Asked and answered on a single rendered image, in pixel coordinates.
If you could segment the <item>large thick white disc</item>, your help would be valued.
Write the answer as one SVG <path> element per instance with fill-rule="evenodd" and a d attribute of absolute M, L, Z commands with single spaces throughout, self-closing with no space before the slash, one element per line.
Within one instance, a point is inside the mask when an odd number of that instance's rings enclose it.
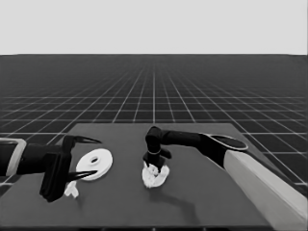
<path fill-rule="evenodd" d="M 91 171 L 95 173 L 84 177 L 85 181 L 94 181 L 105 175 L 113 164 L 113 155 L 106 148 L 93 149 L 85 154 L 77 163 L 77 171 Z"/>

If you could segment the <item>small white T-shaped piece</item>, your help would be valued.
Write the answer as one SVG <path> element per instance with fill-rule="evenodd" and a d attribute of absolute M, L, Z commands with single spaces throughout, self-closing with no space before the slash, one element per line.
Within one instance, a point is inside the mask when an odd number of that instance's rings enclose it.
<path fill-rule="evenodd" d="M 64 194 L 66 196 L 73 196 L 74 198 L 77 198 L 79 196 L 79 192 L 77 189 L 77 182 L 76 181 L 72 181 L 70 182 L 67 186 L 66 189 L 64 191 Z"/>

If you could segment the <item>white round carrier with pins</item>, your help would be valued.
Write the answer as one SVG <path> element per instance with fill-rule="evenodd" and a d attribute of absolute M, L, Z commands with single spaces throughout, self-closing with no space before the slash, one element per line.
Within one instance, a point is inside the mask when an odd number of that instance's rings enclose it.
<path fill-rule="evenodd" d="M 150 178 L 152 177 L 149 173 L 149 170 L 146 170 L 146 169 L 142 169 L 142 172 L 141 172 L 141 178 Z M 154 183 L 154 186 L 152 188 L 157 188 L 157 187 L 160 187 L 162 186 L 165 181 L 167 180 L 167 177 L 162 177 L 160 175 L 158 175 L 157 177 L 152 177 L 155 179 L 155 183 Z"/>

